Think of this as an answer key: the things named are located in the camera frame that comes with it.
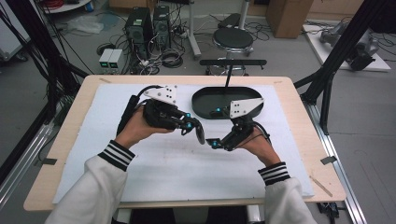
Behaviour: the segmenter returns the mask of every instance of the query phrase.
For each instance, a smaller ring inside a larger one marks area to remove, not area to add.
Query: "desk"
[[[64,125],[56,138],[49,158],[57,159],[54,166],[43,165],[35,183],[24,203],[28,211],[48,211],[54,208],[52,199],[61,181],[64,163],[68,153],[78,136],[78,130],[90,108],[96,89],[100,84],[130,83],[130,84],[200,84],[207,85],[225,83],[226,77],[183,77],[183,76],[157,76],[157,77],[126,77],[126,76],[89,76],[86,77],[80,91],[73,103]],[[305,108],[295,90],[293,83],[287,77],[233,77],[231,84],[238,85],[272,85],[282,104],[290,130],[294,136],[305,169],[311,178],[315,196],[305,199],[306,202],[336,202],[343,201],[346,197],[331,164],[323,165],[320,160],[327,155],[323,150],[318,134],[308,117]],[[208,206],[208,205],[235,205],[258,204],[261,199],[248,200],[215,200],[215,201],[189,201],[189,202],[156,202],[156,203],[122,203],[120,207],[177,207],[177,206]]]

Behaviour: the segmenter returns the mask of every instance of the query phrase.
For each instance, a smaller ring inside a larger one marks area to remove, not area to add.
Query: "white bracket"
[[[159,89],[149,89],[144,94],[154,100],[159,100],[169,105],[176,104],[177,86],[165,86]]]
[[[236,119],[244,116],[261,104],[264,104],[264,98],[231,101],[230,118]]]

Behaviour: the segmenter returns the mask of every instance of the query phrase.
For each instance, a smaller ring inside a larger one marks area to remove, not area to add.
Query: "gray floor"
[[[76,10],[55,19],[61,25],[62,22],[83,14],[86,13]],[[211,20],[210,17],[196,19],[196,27]],[[249,21],[266,23],[264,18],[248,18],[247,22]],[[73,32],[65,37],[91,70],[100,74],[96,48],[106,43],[111,36],[121,35],[122,26],[123,21],[118,20],[114,27],[99,35],[80,36],[86,34]],[[216,27],[216,23],[208,22],[201,32],[212,33],[214,29],[207,29],[211,27]],[[250,59],[265,59],[268,64],[264,70],[249,67],[247,71],[251,76],[285,76],[297,81],[319,69],[318,58],[304,35],[297,39],[276,39],[271,33],[267,34],[270,36],[268,41],[255,41],[255,51]],[[223,51],[211,45],[210,36],[198,35],[196,38],[203,54],[202,59],[224,56]],[[205,68],[193,59],[189,43],[185,47],[183,65],[178,69],[161,68],[157,76],[205,74]],[[66,52],[74,65],[88,72],[69,48]],[[378,54],[383,59],[396,59],[382,49]],[[389,62],[389,66],[392,70],[387,73],[340,70],[332,89],[329,132],[368,223],[395,223],[396,220],[396,180],[392,172],[395,170],[396,156],[396,63]],[[302,93],[305,89],[306,87],[300,88],[298,92]],[[0,94],[3,96],[0,98],[0,164],[46,103],[45,91],[46,83],[32,61],[20,63],[13,60],[0,67]],[[48,213],[26,212],[22,207],[38,171],[38,167],[32,166],[17,186],[0,211],[2,223],[44,222]],[[318,223],[329,223],[318,212],[315,204],[310,203],[308,206]],[[351,223],[346,211],[340,211],[336,223]]]

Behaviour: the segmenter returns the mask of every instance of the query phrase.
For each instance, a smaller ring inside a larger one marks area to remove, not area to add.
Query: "black and white striped cuff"
[[[134,158],[134,153],[114,140],[111,140],[105,150],[99,153],[98,156],[121,170],[126,171],[129,163]]]
[[[262,176],[266,186],[273,185],[276,182],[290,178],[288,169],[286,168],[286,163],[283,161],[260,169],[259,174]]]

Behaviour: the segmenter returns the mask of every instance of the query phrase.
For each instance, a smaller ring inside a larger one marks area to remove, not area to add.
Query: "black stool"
[[[236,29],[236,28],[220,28],[213,34],[213,43],[219,49],[223,49],[227,51],[227,55],[225,59],[232,59],[233,53],[246,53],[248,56],[250,52],[252,52],[252,44],[253,37],[246,32],[245,30]],[[245,74],[245,66],[233,68],[233,70],[242,70],[243,75]],[[225,70],[221,74],[227,74],[228,69],[225,67]]]

